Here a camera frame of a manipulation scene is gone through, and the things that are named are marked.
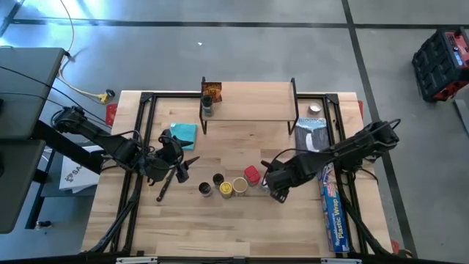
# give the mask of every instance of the black table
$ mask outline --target black table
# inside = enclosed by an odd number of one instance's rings
[[[62,48],[0,48],[2,67],[47,84],[0,68],[0,99],[4,101],[0,111],[0,155],[3,156],[2,163],[5,168],[0,181],[0,191],[3,193],[0,196],[0,216],[5,217],[4,221],[0,221],[0,233],[11,231],[12,225],[15,225],[32,180],[41,183],[41,186],[26,228],[34,228],[36,224],[44,200],[42,189],[53,160],[50,159],[45,172],[37,169],[44,150],[44,145],[37,142],[45,142],[45,145],[58,153],[95,173],[100,173],[102,158],[91,156],[88,151],[39,120],[45,98],[51,91],[51,85],[65,54]],[[8,94],[11,92],[23,95]],[[24,155],[29,158],[18,158],[14,163],[11,162],[10,152],[16,148],[24,150]],[[22,185],[11,184],[17,182],[22,182]]]

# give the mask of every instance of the wooden shelf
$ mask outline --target wooden shelf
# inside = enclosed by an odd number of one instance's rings
[[[207,121],[282,121],[298,120],[295,80],[290,82],[224,81],[220,103],[213,104],[213,116],[200,109],[204,133]]]

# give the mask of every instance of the small container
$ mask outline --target small container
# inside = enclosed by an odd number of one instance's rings
[[[241,177],[233,180],[233,192],[235,196],[243,196],[248,189],[248,182]]]
[[[213,175],[213,184],[215,184],[217,188],[219,188],[220,184],[222,184],[224,181],[225,178],[220,173]]]
[[[244,178],[248,181],[250,187],[255,186],[261,180],[259,172],[252,165],[244,170]]]
[[[319,114],[322,110],[322,107],[318,103],[311,103],[308,107],[309,114]]]
[[[204,197],[209,197],[212,195],[212,188],[210,187],[210,184],[206,182],[200,183],[199,191]]]
[[[232,187],[232,184],[229,182],[224,182],[220,184],[219,190],[220,190],[221,196],[225,199],[229,199],[233,195],[233,187]]]
[[[206,117],[213,116],[213,102],[210,95],[202,96],[202,111]]]

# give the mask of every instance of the cardboard box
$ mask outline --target cardboard box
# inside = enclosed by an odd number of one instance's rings
[[[318,173],[317,179],[320,186],[329,251],[335,253],[349,252],[350,244],[345,224],[345,214],[340,203],[333,164],[324,167],[321,173]]]

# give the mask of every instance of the concrete floor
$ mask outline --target concrete floor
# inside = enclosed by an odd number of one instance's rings
[[[357,29],[375,105],[366,104],[341,0],[69,0],[73,18],[118,21],[339,23],[342,28],[76,26],[71,50],[76,55],[64,74],[93,92],[113,89],[197,90],[208,80],[280,81],[296,77],[298,90],[356,92],[365,101],[365,122],[376,108],[383,120],[401,118],[401,142],[391,151],[394,171],[420,258],[469,262],[467,162],[469,137],[451,102],[428,104],[418,95],[412,55],[434,29]],[[465,0],[348,0],[356,24],[469,24]],[[0,2],[7,16],[13,0]],[[25,0],[0,45],[63,47],[71,41],[67,21],[37,25],[41,19],[66,18],[58,0]],[[93,103],[60,81],[55,87],[97,115]],[[52,92],[50,97],[70,103]],[[457,98],[469,105],[469,89]],[[49,103],[41,116],[57,108]],[[381,162],[376,165],[391,237],[402,244],[394,205]],[[47,199],[40,218],[56,226],[23,230],[34,186],[17,227],[0,235],[0,259],[73,254],[80,251],[92,199]],[[23,247],[25,241],[34,247]]]

